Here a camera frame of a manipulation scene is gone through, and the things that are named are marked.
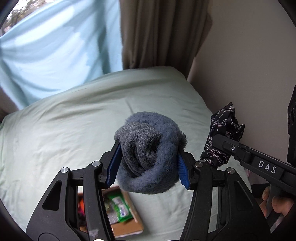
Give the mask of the person right hand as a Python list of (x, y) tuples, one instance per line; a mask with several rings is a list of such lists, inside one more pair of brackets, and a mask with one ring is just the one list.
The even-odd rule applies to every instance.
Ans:
[[(260, 209), (262, 210), (264, 217), (267, 217), (266, 203), (267, 203), (268, 197), (269, 197), (269, 187), (266, 187), (263, 191), (263, 194), (262, 194), (263, 201), (260, 204)], [(273, 210), (276, 213), (281, 213), (284, 217), (287, 216), (287, 214), (289, 213), (293, 204), (294, 204), (294, 201), (290, 198), (287, 198), (287, 197), (274, 196), (271, 201), (271, 205), (273, 207)]]

